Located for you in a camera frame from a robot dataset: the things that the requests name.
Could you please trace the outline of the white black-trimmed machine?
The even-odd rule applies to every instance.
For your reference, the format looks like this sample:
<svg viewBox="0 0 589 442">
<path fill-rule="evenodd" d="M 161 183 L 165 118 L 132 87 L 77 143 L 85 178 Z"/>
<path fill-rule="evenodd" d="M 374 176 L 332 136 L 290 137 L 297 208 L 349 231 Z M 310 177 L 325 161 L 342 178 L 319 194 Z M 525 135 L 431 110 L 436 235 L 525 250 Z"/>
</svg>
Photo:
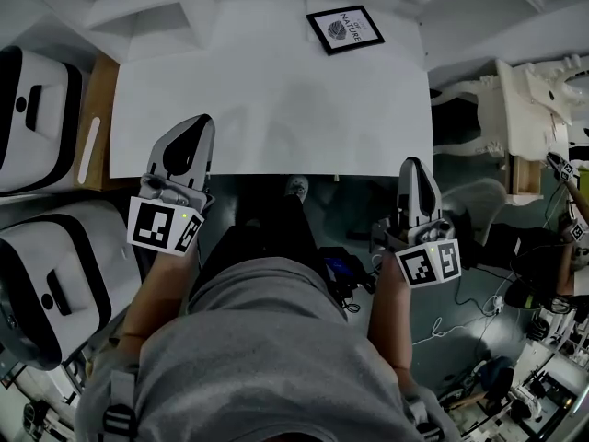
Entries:
<svg viewBox="0 0 589 442">
<path fill-rule="evenodd" d="M 0 344 L 51 371 L 131 303 L 142 283 L 120 211 L 83 201 L 0 230 Z"/>
<path fill-rule="evenodd" d="M 65 192 L 87 74 L 17 46 L 0 50 L 0 197 Z"/>
</svg>

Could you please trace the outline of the black yellow-patched bag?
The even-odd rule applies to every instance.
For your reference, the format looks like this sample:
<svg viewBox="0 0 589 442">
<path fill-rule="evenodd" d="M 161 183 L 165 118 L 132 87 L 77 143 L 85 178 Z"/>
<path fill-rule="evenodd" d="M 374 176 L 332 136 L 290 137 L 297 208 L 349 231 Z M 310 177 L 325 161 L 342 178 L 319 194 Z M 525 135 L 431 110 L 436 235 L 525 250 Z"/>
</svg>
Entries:
<svg viewBox="0 0 589 442">
<path fill-rule="evenodd" d="M 504 302 L 507 306 L 521 310 L 538 310 L 541 302 L 535 296 L 534 290 L 521 279 L 513 281 L 504 294 Z"/>
</svg>

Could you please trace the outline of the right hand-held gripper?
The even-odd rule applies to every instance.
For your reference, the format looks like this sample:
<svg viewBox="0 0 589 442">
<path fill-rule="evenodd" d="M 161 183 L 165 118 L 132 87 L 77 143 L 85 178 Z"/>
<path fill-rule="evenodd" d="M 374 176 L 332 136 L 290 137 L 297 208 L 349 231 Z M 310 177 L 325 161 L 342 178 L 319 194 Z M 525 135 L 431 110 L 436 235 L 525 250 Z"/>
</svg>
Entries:
<svg viewBox="0 0 589 442">
<path fill-rule="evenodd" d="M 390 217 L 379 220 L 371 230 L 372 250 L 390 251 L 412 288 L 459 278 L 462 271 L 455 229 L 442 218 L 441 193 L 432 172 L 416 157 L 408 157 L 399 172 L 398 215 L 402 227 L 410 225 L 411 192 L 411 214 L 419 226 L 399 229 L 393 227 Z"/>
</svg>

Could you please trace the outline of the white shell chair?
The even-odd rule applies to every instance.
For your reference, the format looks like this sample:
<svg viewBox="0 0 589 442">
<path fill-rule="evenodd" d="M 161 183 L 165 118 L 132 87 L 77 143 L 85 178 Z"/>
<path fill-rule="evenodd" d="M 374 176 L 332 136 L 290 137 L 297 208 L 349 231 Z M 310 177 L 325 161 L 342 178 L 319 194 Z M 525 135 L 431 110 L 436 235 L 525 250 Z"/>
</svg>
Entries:
<svg viewBox="0 0 589 442">
<path fill-rule="evenodd" d="M 480 179 L 441 193 L 442 218 L 455 229 L 455 238 L 462 251 L 472 252 L 483 247 L 491 232 L 491 226 L 505 205 L 506 191 L 493 179 Z M 410 195 L 410 225 L 402 227 L 398 215 L 397 201 L 390 216 L 393 227 L 409 229 L 419 226 L 412 213 L 412 192 Z M 367 232 L 347 231 L 346 238 L 368 241 L 371 248 L 371 230 Z"/>
</svg>

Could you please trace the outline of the person's grey shirt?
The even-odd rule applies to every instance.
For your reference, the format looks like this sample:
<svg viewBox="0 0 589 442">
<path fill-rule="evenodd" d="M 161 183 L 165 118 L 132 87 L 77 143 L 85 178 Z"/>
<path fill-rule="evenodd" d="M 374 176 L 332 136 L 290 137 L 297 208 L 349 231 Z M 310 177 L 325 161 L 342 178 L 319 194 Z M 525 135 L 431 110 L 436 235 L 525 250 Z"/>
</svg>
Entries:
<svg viewBox="0 0 589 442">
<path fill-rule="evenodd" d="M 138 356 L 101 356 L 77 442 L 459 442 L 434 394 L 403 391 L 325 283 L 285 258 L 234 265 Z"/>
</svg>

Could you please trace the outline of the person's white shoe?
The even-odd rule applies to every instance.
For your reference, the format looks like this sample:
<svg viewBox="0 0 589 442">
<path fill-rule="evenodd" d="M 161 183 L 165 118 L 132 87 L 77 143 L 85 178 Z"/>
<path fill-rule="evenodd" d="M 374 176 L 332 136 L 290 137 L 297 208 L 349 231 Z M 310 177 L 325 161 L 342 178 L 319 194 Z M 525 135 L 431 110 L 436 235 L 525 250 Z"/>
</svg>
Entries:
<svg viewBox="0 0 589 442">
<path fill-rule="evenodd" d="M 306 176 L 293 175 L 291 176 L 285 186 L 285 196 L 294 196 L 299 199 L 302 204 L 308 194 L 309 182 Z"/>
</svg>

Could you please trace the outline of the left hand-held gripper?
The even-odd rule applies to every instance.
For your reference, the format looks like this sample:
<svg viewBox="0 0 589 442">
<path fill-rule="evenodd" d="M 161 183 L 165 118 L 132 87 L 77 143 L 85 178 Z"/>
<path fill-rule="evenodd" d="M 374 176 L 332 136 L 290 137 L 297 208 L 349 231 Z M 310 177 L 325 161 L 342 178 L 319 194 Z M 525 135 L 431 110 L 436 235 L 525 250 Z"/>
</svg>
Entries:
<svg viewBox="0 0 589 442">
<path fill-rule="evenodd" d="M 215 139 L 210 115 L 178 123 L 155 143 L 130 200 L 127 241 L 138 247 L 183 257 L 204 224 L 214 197 L 202 187 L 209 173 Z"/>
</svg>

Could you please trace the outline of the person's left forearm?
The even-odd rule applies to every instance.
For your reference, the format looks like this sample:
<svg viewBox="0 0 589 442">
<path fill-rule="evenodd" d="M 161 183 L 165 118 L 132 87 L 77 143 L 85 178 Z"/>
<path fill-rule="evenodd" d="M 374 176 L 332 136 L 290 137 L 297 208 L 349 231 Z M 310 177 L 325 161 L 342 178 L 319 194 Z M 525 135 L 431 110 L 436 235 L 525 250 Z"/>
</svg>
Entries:
<svg viewBox="0 0 589 442">
<path fill-rule="evenodd" d="M 117 349 L 138 356 L 144 343 L 179 315 L 185 296 L 198 272 L 198 251 L 191 246 L 184 256 L 160 252 L 129 306 Z"/>
</svg>

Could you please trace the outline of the white desk with drawers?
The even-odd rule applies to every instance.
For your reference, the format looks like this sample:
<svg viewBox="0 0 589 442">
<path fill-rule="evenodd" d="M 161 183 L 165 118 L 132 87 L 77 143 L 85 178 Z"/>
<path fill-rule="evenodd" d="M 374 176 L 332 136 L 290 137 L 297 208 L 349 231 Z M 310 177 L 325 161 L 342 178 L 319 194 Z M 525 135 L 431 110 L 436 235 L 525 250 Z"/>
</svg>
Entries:
<svg viewBox="0 0 589 442">
<path fill-rule="evenodd" d="M 114 59 L 110 174 L 207 113 L 216 174 L 393 175 L 433 159 L 429 73 L 537 15 L 529 0 L 36 0 Z M 364 6 L 384 44 L 328 56 L 308 14 Z"/>
</svg>

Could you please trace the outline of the black belt-mounted device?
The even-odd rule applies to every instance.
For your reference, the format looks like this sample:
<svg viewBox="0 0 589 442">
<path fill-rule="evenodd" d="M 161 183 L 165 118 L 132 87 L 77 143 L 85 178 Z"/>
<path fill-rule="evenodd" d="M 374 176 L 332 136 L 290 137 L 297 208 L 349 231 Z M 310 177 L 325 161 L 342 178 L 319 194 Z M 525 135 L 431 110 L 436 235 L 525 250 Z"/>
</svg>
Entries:
<svg viewBox="0 0 589 442">
<path fill-rule="evenodd" d="M 344 310 L 358 313 L 361 306 L 353 302 L 353 292 L 362 288 L 373 295 L 375 277 L 365 270 L 357 256 L 343 247 L 321 247 L 318 252 L 328 269 L 329 292 Z"/>
</svg>

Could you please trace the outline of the person's right forearm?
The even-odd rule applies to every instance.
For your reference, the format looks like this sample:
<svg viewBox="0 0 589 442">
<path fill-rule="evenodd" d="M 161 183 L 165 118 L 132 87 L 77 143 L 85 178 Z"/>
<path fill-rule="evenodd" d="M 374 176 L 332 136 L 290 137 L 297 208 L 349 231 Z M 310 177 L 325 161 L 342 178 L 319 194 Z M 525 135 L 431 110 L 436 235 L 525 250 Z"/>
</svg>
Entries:
<svg viewBox="0 0 589 442">
<path fill-rule="evenodd" d="M 382 258 L 376 281 L 368 339 L 394 370 L 399 387 L 403 391 L 412 389 L 410 287 L 396 257 L 389 253 Z"/>
</svg>

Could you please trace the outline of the black framed nature picture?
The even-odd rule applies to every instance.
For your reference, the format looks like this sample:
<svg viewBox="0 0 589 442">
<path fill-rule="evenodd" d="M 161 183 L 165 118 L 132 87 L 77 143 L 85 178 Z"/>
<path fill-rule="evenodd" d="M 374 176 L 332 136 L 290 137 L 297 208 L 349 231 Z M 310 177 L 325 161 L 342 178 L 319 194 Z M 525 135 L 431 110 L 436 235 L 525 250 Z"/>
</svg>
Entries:
<svg viewBox="0 0 589 442">
<path fill-rule="evenodd" d="M 328 56 L 385 43 L 364 6 L 312 13 L 306 20 Z"/>
</svg>

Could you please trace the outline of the person's black trousers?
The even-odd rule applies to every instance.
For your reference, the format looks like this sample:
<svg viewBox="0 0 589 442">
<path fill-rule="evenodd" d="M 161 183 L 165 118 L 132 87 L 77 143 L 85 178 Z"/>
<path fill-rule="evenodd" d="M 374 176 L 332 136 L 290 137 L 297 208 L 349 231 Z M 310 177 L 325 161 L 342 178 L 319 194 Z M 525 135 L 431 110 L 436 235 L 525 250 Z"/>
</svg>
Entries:
<svg viewBox="0 0 589 442">
<path fill-rule="evenodd" d="M 280 198 L 262 213 L 259 221 L 257 227 L 234 225 L 225 232 L 207 258 L 195 288 L 233 265 L 270 257 L 301 263 L 322 279 L 329 278 L 298 196 L 287 194 Z"/>
</svg>

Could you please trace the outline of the brown wooden cabinet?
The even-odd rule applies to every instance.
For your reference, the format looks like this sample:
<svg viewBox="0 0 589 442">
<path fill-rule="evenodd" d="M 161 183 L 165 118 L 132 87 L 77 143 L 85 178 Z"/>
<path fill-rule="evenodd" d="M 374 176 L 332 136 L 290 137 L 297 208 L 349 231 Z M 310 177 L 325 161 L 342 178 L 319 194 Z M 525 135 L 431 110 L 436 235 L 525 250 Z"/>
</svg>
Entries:
<svg viewBox="0 0 589 442">
<path fill-rule="evenodd" d="M 74 174 L 78 188 L 106 191 L 110 180 L 110 128 L 120 65 L 101 52 L 80 111 Z"/>
</svg>

